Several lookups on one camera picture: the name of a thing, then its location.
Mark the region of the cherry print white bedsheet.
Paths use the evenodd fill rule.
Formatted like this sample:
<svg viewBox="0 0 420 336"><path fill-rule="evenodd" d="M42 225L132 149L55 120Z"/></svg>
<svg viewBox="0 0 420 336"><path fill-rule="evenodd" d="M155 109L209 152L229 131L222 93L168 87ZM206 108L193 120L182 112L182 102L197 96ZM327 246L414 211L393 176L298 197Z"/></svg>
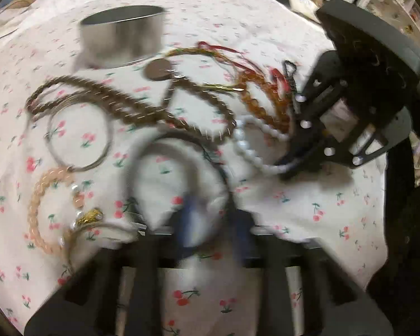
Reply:
<svg viewBox="0 0 420 336"><path fill-rule="evenodd" d="M132 4L167 9L162 53L206 41L241 51L265 73L289 59L297 63L299 86L319 53L332 48L321 28L273 0L36 0L0 11L0 308L20 332L71 275L63 259L35 246L29 232L33 188L58 164L45 145L48 117L31 122L25 101L50 78L71 74L158 105L168 82L146 80L145 62L107 70L80 63L80 20ZM104 221L123 226L130 222L124 184L131 156L160 127L114 122L113 128L108 157L74 174L73 183L85 211L98 208ZM150 226L184 204L191 191L197 192L194 219L220 219L224 187L201 150L177 140L162 140L151 150L136 179ZM280 237L320 238L361 286L384 264L385 157L356 170L328 163L286 183L256 171L232 142L212 157L224 161L238 206ZM165 335L255 334L258 272L239 268L229 246L209 247L186 260L185 269L166 272Z"/></svg>

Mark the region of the round silver metal tin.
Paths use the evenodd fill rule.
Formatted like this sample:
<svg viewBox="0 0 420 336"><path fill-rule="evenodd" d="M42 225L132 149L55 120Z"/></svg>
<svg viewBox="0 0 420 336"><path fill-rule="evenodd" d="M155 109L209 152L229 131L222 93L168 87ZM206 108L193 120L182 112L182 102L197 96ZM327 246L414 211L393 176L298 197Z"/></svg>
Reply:
<svg viewBox="0 0 420 336"><path fill-rule="evenodd" d="M80 21L82 61L88 67L121 67L150 58L162 49L166 10L127 5Z"/></svg>

